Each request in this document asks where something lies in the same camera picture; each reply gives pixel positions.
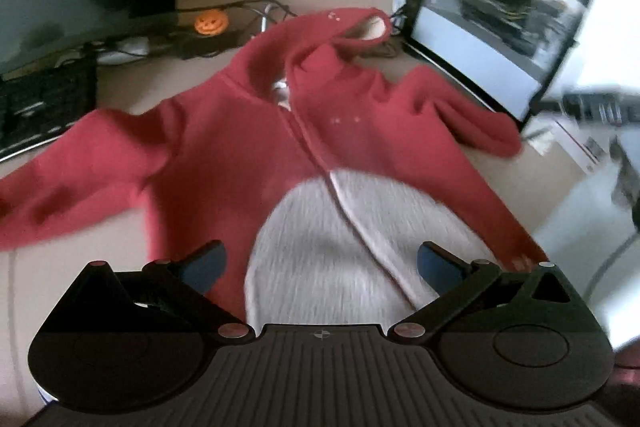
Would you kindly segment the papers on desk right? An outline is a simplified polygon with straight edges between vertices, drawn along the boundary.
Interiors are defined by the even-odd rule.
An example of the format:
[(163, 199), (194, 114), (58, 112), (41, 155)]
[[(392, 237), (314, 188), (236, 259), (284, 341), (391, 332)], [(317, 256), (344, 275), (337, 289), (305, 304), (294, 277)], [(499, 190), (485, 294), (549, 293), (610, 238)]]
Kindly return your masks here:
[(610, 158), (613, 134), (594, 124), (577, 124), (568, 117), (539, 115), (529, 119), (521, 137), (540, 156), (557, 145), (584, 173), (594, 173)]

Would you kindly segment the right monitor showing image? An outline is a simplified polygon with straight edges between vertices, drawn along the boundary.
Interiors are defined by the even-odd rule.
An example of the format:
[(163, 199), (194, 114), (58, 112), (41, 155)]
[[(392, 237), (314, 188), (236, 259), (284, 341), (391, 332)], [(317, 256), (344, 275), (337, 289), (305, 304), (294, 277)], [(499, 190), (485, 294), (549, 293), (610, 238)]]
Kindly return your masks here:
[(407, 46), (518, 127), (561, 69), (592, 0), (416, 0)]

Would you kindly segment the black keyboard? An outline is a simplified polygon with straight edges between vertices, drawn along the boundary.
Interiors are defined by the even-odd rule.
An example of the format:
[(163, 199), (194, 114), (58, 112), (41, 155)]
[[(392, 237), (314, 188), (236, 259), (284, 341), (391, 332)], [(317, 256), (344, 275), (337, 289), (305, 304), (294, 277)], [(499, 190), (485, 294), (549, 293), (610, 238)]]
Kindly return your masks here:
[(58, 139), (96, 109), (96, 54), (87, 48), (53, 68), (1, 81), (1, 159)]

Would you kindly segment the orange pumpkin toy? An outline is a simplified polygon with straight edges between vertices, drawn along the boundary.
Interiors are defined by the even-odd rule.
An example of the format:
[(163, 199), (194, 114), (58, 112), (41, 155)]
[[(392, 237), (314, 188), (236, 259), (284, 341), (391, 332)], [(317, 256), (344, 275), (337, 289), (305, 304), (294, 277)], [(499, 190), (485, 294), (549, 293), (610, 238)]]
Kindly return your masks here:
[(205, 37), (219, 36), (228, 29), (229, 25), (228, 14), (220, 9), (201, 12), (193, 23), (194, 30)]

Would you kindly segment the red and grey hooded onesie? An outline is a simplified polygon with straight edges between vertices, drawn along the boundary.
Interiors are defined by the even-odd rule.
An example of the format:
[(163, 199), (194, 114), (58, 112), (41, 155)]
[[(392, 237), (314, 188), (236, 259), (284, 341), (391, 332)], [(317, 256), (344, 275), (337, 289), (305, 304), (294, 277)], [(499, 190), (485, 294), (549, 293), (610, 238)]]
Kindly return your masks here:
[(143, 114), (95, 110), (2, 180), (2, 248), (138, 207), (152, 259), (224, 244), (207, 297), (255, 329), (393, 325), (436, 296), (425, 242), (510, 271), (544, 261), (465, 156), (518, 155), (513, 121), (429, 67), (390, 82), (357, 63), (389, 36), (376, 9), (302, 15)]

